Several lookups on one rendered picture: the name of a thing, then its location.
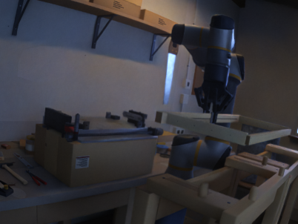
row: wooden peg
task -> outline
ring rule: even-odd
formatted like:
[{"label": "wooden peg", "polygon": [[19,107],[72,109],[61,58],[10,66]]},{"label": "wooden peg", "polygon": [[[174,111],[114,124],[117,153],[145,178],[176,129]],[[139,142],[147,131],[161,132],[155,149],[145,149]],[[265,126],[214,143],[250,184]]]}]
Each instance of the wooden peg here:
[{"label": "wooden peg", "polygon": [[208,194],[209,184],[207,182],[203,182],[199,186],[199,197],[206,197]]},{"label": "wooden peg", "polygon": [[268,157],[263,157],[262,165],[267,165]]},{"label": "wooden peg", "polygon": [[281,168],[279,168],[278,175],[279,175],[280,177],[283,177],[283,174],[285,174],[285,168],[281,167]]},{"label": "wooden peg", "polygon": [[251,200],[251,201],[253,201],[253,202],[255,202],[257,195],[258,195],[258,187],[253,186],[251,188],[251,191],[249,191],[248,199]]}]

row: cardboard box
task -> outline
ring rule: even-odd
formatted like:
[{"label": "cardboard box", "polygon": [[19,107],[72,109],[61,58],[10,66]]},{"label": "cardboard box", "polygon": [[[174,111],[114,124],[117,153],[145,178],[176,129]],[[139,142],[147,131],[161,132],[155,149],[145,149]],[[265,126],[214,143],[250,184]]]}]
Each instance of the cardboard box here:
[{"label": "cardboard box", "polygon": [[141,7],[125,0],[90,0],[95,4],[99,4],[110,9],[139,18]]},{"label": "cardboard box", "polygon": [[142,2],[143,0],[125,0],[125,1],[129,1],[130,3],[142,6]]},{"label": "cardboard box", "polygon": [[149,10],[141,10],[140,19],[155,24],[158,28],[172,33],[173,26],[176,22],[171,21],[163,16],[153,13]]},{"label": "cardboard box", "polygon": [[70,187],[136,177],[152,171],[157,143],[157,138],[152,136],[142,135],[146,139],[125,141],[67,142],[57,131],[36,127],[36,142],[40,147],[36,148],[35,161],[44,161],[44,168]]}]

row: pliers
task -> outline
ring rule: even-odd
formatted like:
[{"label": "pliers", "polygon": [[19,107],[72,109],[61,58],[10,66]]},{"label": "pliers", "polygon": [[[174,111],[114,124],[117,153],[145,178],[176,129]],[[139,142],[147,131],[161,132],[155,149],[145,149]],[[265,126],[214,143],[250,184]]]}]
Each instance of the pliers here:
[{"label": "pliers", "polygon": [[35,176],[35,175],[32,174],[29,170],[26,170],[26,172],[27,172],[29,175],[31,175],[32,179],[34,180],[34,182],[35,182],[38,186],[40,186],[39,181],[42,182],[44,185],[47,184],[44,180],[40,179],[38,176]]}]

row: workbench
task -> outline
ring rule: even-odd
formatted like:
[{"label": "workbench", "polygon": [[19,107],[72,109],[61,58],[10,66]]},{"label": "workbench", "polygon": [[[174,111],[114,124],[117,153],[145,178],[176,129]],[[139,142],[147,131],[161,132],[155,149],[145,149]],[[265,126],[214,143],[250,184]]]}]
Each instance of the workbench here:
[{"label": "workbench", "polygon": [[[18,143],[2,143],[10,145],[11,149],[2,148],[0,150],[5,157],[5,161],[1,162],[15,162],[10,168],[28,181],[27,185],[23,185],[6,170],[0,170],[0,180],[7,184],[15,183],[16,187],[13,188],[21,189],[27,195],[25,198],[16,198],[13,195],[7,198],[0,196],[1,222],[6,224],[54,223],[126,205],[128,209],[125,223],[129,223],[135,187],[144,185],[148,177],[163,174],[168,166],[168,159],[157,154],[150,174],[69,188],[38,165],[33,156],[27,155],[19,149]],[[34,166],[30,171],[46,181],[47,185],[37,186],[34,183],[30,175],[25,172],[27,169],[23,163],[13,155],[15,152]]]}]

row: white wall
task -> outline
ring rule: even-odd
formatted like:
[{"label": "white wall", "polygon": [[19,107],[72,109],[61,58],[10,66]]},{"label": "white wall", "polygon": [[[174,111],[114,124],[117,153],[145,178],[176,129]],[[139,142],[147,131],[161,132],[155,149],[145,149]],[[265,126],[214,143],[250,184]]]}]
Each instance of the white wall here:
[{"label": "white wall", "polygon": [[[170,102],[163,105],[169,40],[150,62],[153,34],[111,22],[94,50],[95,16],[37,0],[31,0],[12,36],[18,1],[0,0],[0,140],[33,132],[45,107],[84,116],[134,109],[147,113],[148,121],[157,110],[181,111],[188,64],[183,47]],[[143,0],[142,7],[193,23],[196,0]]]},{"label": "white wall", "polygon": [[[211,17],[215,14],[230,16],[235,21],[235,36],[237,39],[239,7],[232,0],[197,0],[196,19],[194,24],[200,27],[210,27]],[[189,63],[188,79],[193,80],[196,65],[191,58]],[[201,113],[196,97],[191,95],[191,90],[183,90],[183,93],[190,94],[189,103],[183,106],[184,112]]]},{"label": "white wall", "polygon": [[[297,25],[297,9],[246,1],[240,10],[236,46],[237,53],[245,57],[246,74],[238,87],[234,113],[297,131]],[[285,137],[280,145],[288,143]]]}]

